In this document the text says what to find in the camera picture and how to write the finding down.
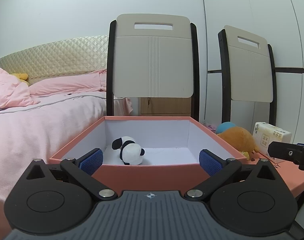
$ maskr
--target stuffed animal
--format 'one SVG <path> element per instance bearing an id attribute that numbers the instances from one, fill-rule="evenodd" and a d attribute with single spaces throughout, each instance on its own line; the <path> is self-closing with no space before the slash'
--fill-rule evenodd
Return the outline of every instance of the stuffed animal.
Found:
<path id="1" fill-rule="evenodd" d="M 112 149 L 120 151 L 120 159 L 124 165 L 139 165 L 143 161 L 144 149 L 135 143 L 134 139 L 128 136 L 123 136 L 116 139 L 112 143 Z"/>
<path id="2" fill-rule="evenodd" d="M 19 73 L 14 73 L 11 74 L 13 76 L 16 76 L 21 82 L 25 82 L 27 85 L 29 85 L 29 83 L 26 81 L 28 79 L 28 74 L 23 73 L 23 74 L 19 74 Z"/>
<path id="3" fill-rule="evenodd" d="M 234 126 L 217 135 L 246 156 L 247 160 L 250 159 L 251 152 L 259 152 L 253 136 L 242 127 Z"/>
<path id="4" fill-rule="evenodd" d="M 232 122 L 223 122 L 222 124 L 219 124 L 218 127 L 216 128 L 215 133 L 223 133 L 225 130 L 236 126 L 234 123 Z"/>

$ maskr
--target crosshair marking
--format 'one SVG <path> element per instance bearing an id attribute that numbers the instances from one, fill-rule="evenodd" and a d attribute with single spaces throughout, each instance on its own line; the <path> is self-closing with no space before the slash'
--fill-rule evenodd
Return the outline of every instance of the crosshair marking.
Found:
<path id="1" fill-rule="evenodd" d="M 150 192 L 149 194 L 147 194 L 146 196 L 147 196 L 149 199 L 156 197 L 156 195 L 153 194 L 153 193 L 151 193 L 151 192 Z"/>

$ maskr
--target gray ribbed surface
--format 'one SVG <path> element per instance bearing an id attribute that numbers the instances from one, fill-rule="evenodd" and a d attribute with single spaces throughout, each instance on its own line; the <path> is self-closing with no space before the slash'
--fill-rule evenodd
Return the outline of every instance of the gray ribbed surface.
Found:
<path id="1" fill-rule="evenodd" d="M 101 202 L 82 225 L 55 236 L 30 236 L 14 230 L 6 240 L 293 240 L 278 236 L 249 237 L 217 224 L 200 202 L 184 200 L 178 191 L 125 191 Z"/>

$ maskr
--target panda plush toy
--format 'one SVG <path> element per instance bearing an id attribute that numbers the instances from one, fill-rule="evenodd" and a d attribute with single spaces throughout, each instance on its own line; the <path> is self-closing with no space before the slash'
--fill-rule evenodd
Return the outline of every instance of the panda plush toy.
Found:
<path id="1" fill-rule="evenodd" d="M 112 143 L 112 149 L 120 151 L 120 159 L 124 165 L 139 165 L 143 161 L 144 149 L 128 136 L 116 139 Z"/>

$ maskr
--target pink pillow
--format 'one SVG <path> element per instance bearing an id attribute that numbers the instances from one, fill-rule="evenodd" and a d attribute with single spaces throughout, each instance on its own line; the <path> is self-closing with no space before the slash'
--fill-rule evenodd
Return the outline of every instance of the pink pillow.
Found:
<path id="1" fill-rule="evenodd" d="M 26 83 L 0 68 L 0 109 L 35 105 L 39 102 L 31 98 Z"/>
<path id="2" fill-rule="evenodd" d="M 79 76 L 48 78 L 29 87 L 32 96 L 106 91 L 106 70 Z"/>

